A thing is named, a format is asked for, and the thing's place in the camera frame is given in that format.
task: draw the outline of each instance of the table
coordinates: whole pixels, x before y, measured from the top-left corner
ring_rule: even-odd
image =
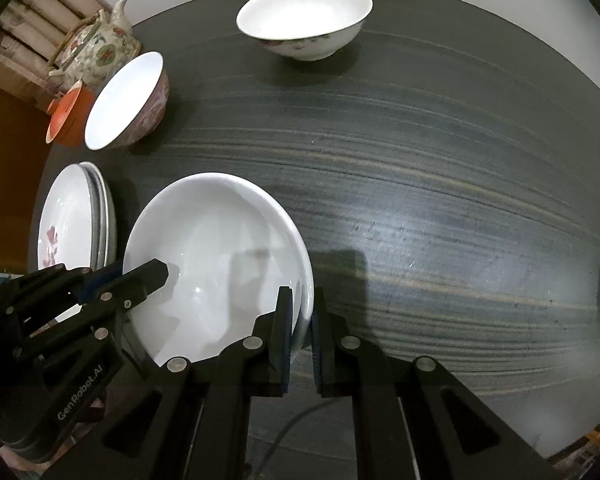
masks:
[[[307,245],[328,308],[389,354],[430,354],[543,455],[600,422],[600,90],[517,26],[458,0],[374,0],[359,36],[302,63],[239,33],[247,0],[195,0],[134,27],[164,55],[162,123],[90,160],[118,215],[192,173],[263,187]],[[262,454],[314,403],[311,359],[252,409]],[[285,438],[272,478],[354,478],[345,403]]]

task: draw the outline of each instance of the teapot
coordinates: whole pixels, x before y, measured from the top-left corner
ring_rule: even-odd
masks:
[[[48,78],[60,92],[82,80],[97,95],[118,70],[140,53],[140,42],[131,35],[131,23],[124,13],[125,4],[126,0],[116,3],[110,18],[103,9],[85,18],[56,48],[47,63]]]

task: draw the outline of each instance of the bowl with pink exterior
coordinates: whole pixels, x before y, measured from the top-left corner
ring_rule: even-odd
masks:
[[[129,146],[150,133],[164,115],[169,80],[158,52],[131,60],[96,99],[84,132],[90,150]]]

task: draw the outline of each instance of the orange bowl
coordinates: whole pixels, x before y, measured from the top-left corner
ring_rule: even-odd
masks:
[[[51,115],[46,130],[46,143],[59,142],[65,146],[78,146],[84,140],[84,125],[96,96],[82,81],[74,84]]]

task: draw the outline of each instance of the triangular cutout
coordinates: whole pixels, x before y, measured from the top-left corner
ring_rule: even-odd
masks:
[[[500,437],[495,430],[467,406],[453,390],[449,388],[442,390],[442,400],[465,454],[473,455],[500,443]]]
[[[107,433],[103,440],[104,445],[130,458],[137,457],[154,420],[155,412],[160,406],[160,400],[162,394],[153,390]]]

